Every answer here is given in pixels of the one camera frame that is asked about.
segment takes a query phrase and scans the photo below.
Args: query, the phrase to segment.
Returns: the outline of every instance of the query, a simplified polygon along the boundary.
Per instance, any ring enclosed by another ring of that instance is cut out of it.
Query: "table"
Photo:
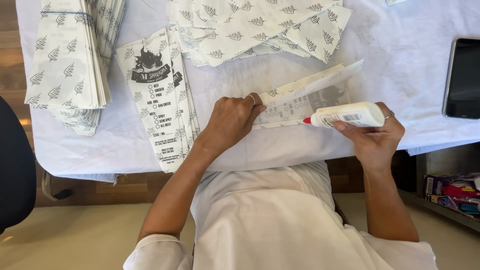
[[[364,58],[349,80],[352,102],[384,101],[405,126],[398,149],[480,141],[480,122],[442,116],[450,47],[457,37],[480,38],[478,0],[344,0],[353,10],[340,49],[328,65],[281,53],[194,67],[185,60],[203,129],[222,96],[263,93],[339,63]],[[168,26],[166,0],[127,0],[117,47]],[[40,1],[17,0],[25,72],[30,74]],[[93,137],[63,127],[46,110],[31,110],[36,157],[53,175],[113,181],[115,173],[161,170],[127,84],[115,61],[108,75],[113,102],[102,110]],[[209,167],[254,170],[352,156],[352,143],[335,130],[310,125],[252,131]]]

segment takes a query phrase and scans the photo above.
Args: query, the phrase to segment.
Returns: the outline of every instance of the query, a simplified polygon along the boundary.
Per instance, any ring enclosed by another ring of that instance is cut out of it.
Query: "glue bottle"
[[[351,103],[327,108],[320,108],[311,117],[303,119],[304,123],[314,126],[333,128],[338,121],[357,127],[383,126],[385,117],[380,107],[370,101]]]

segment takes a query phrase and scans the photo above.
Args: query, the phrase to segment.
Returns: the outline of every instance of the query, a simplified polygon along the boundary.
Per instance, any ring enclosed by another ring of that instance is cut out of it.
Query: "wooden surface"
[[[25,91],[26,79],[15,1],[0,0],[0,96],[7,101],[17,115],[29,138],[30,146],[35,149],[30,108],[24,104]],[[363,170],[355,157],[328,160],[327,164],[334,193],[363,192]],[[53,194],[65,188],[73,191],[71,197],[53,202],[42,194],[42,173],[43,169],[37,164],[36,206],[151,203],[172,175],[163,172],[121,175],[116,185],[52,177]]]

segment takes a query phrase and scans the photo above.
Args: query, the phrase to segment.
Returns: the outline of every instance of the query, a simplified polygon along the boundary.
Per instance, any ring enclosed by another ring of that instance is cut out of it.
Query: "phone screen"
[[[457,41],[449,96],[455,101],[480,100],[480,40]]]

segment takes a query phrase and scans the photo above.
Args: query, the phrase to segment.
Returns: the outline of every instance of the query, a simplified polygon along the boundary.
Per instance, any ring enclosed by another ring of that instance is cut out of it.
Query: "barcode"
[[[427,178],[427,194],[432,194],[433,193],[433,178],[428,177]]]
[[[359,114],[347,114],[347,115],[342,115],[343,119],[345,121],[353,121],[353,120],[360,120],[360,115]]]

